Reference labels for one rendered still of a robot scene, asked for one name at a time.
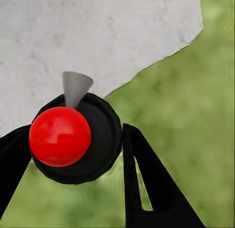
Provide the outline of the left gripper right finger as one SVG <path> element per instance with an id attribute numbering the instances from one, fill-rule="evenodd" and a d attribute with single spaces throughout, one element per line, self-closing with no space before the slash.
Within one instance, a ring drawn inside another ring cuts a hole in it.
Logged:
<path id="1" fill-rule="evenodd" d="M 126 228 L 205 228 L 142 132 L 122 129 Z M 142 209 L 134 156 L 153 211 Z"/>

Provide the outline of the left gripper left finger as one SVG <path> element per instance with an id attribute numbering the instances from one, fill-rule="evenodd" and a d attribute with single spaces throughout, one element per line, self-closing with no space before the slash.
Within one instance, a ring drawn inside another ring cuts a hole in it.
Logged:
<path id="1" fill-rule="evenodd" d="M 31 124 L 0 138 L 0 219 L 20 182 L 32 155 L 29 151 Z"/>

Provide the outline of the insectifuge atomizer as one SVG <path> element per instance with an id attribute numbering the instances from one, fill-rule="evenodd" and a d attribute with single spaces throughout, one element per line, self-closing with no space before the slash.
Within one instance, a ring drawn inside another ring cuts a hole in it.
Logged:
<path id="1" fill-rule="evenodd" d="M 61 74 L 64 94 L 37 113 L 28 136 L 35 165 L 61 184 L 95 181 L 116 163 L 123 129 L 109 102 L 88 93 L 94 80 L 75 72 Z"/>

